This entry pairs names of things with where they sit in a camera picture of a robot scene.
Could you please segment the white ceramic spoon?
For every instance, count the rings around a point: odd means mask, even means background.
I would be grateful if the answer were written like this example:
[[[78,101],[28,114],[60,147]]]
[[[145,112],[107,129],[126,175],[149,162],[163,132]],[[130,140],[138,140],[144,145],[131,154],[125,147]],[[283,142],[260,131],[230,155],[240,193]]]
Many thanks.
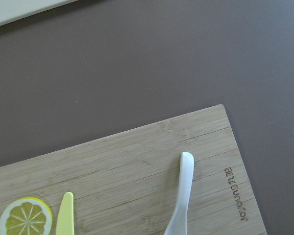
[[[165,235],[186,235],[187,215],[194,175],[194,157],[190,152],[180,156],[179,184],[177,200],[171,219],[165,229]]]

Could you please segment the single lemon slice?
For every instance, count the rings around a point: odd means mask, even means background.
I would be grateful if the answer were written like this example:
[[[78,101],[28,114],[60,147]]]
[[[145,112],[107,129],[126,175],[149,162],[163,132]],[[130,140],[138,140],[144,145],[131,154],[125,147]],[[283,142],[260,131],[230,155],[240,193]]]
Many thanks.
[[[24,197],[8,205],[0,216],[0,235],[49,235],[52,212],[39,198]]]

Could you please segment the cream serving tray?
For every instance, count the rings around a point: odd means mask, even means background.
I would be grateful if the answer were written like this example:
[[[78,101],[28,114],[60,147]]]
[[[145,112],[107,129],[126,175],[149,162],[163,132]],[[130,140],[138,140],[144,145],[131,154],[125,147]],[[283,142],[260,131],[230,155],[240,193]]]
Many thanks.
[[[74,0],[0,0],[0,26],[71,2]]]

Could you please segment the bamboo cutting board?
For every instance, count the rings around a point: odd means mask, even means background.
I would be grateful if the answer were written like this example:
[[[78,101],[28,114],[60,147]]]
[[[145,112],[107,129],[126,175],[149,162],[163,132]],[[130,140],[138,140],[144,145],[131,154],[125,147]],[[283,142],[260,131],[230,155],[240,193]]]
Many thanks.
[[[184,151],[195,161],[188,234],[266,234],[221,104],[0,167],[0,216],[32,196],[57,217],[70,191],[77,235],[161,235]]]

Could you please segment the yellow plastic knife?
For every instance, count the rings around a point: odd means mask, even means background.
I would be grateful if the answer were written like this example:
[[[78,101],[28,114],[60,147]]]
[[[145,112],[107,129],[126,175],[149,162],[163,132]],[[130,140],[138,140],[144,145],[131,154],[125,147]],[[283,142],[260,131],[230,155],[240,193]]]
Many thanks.
[[[74,235],[74,195],[66,192],[63,195],[56,223],[56,235]]]

